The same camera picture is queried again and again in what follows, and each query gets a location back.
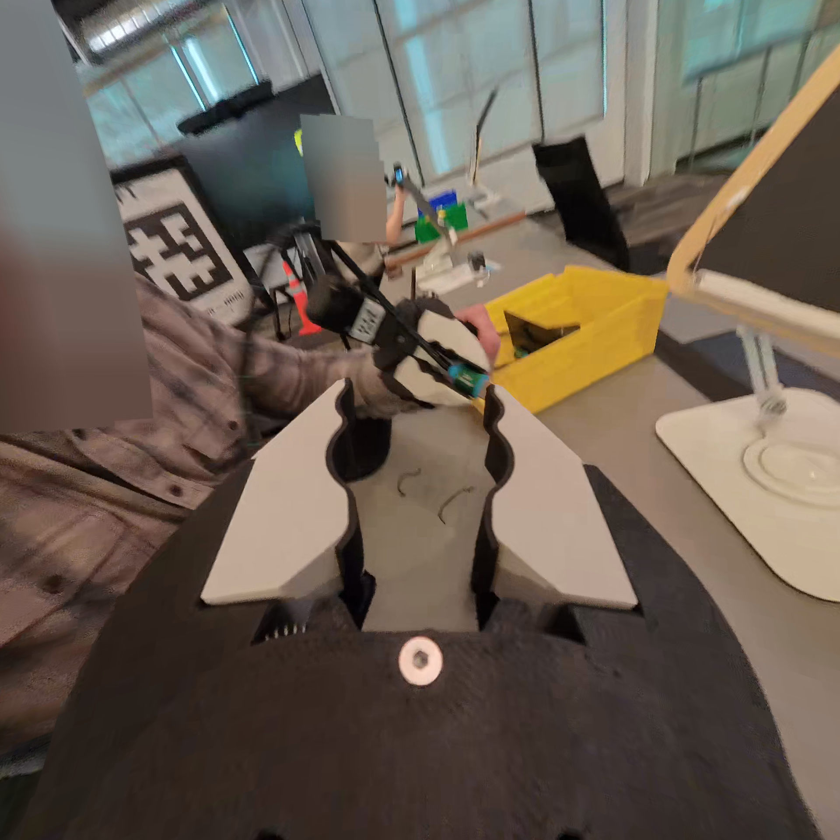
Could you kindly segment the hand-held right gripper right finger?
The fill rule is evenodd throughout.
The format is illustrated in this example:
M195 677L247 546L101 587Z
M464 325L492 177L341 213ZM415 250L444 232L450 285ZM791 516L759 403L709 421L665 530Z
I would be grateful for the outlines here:
M567 605L638 606L581 458L505 388L486 391L485 469L493 480L470 574L478 624L503 600L553 621Z

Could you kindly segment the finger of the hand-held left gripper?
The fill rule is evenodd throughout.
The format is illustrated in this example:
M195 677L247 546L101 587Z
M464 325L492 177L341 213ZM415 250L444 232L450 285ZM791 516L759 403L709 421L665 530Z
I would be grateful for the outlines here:
M470 325L450 314L424 312L421 340L421 372L434 381L489 381L489 358Z
M462 407L475 399L437 366L425 361L401 361L387 374L388 387L421 407Z

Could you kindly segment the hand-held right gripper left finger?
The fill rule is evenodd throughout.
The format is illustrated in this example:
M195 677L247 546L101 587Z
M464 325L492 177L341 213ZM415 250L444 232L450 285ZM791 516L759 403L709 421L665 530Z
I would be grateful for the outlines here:
M361 525L345 478L354 391L338 381L251 459L245 486L202 589L206 606L306 604L340 595L365 619Z

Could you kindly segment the person's left forearm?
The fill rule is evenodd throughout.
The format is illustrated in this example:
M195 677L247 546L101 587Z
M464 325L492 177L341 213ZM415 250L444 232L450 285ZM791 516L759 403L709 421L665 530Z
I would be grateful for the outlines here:
M193 510L245 460L246 410L298 415L368 350L303 351L241 331L135 277L152 417L124 421L99 461L148 496Z

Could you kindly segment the person's left hand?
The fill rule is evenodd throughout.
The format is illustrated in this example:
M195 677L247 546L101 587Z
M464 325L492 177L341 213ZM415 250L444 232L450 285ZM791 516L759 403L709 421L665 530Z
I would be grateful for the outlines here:
M418 399L393 375L377 368L371 359L354 366L344 379L352 385L357 417L390 419L434 408L432 403Z

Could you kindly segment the green plastic bin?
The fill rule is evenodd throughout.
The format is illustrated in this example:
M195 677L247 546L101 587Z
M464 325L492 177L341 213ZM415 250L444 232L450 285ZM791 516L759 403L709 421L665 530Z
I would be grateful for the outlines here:
M447 190L430 196L428 205L434 211L436 221L430 220L423 209L417 208L414 235L418 245L425 245L439 238L440 233L436 224L457 232L467 230L469 221L466 205L459 200L456 190Z

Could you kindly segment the yellow plastic bin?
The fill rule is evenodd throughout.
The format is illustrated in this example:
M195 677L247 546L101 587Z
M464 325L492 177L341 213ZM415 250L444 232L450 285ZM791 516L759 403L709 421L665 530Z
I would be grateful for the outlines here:
M497 297L492 384L546 410L652 354L668 293L664 280L568 266Z

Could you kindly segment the black monitor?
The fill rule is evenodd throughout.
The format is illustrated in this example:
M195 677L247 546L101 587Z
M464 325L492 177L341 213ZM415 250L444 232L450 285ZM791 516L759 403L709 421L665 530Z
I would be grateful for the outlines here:
M314 220L301 115L334 113L318 73L280 91L261 82L178 125L175 148L238 248L263 245L279 228Z

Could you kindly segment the black office chair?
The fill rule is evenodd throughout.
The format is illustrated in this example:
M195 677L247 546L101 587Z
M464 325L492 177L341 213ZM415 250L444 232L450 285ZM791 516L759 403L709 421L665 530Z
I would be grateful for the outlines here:
M585 136L563 143L534 143L532 154L560 216L566 241L629 271L627 241L595 171Z

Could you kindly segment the black and white tag board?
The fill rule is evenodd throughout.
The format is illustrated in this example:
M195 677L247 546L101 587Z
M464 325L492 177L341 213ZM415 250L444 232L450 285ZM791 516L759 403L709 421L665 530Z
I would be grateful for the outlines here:
M110 175L135 271L219 322L243 324L256 273L186 159L168 156Z

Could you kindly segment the person's torso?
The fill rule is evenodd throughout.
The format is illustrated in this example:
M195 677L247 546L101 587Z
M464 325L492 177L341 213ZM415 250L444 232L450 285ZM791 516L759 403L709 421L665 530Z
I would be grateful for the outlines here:
M2 752L53 731L113 604L237 464L220 433L2 436Z

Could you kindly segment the white board holder bar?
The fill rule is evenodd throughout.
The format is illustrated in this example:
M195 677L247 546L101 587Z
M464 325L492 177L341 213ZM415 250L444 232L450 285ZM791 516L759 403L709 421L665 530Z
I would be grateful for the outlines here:
M689 290L693 301L742 324L839 357L837 312L708 269L693 275Z

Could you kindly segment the black board with wooden edge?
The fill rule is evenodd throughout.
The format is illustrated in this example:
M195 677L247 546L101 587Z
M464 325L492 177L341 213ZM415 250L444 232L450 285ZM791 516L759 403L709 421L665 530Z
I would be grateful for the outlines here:
M690 280L713 270L839 315L838 86L836 47L675 247L673 295L702 305Z

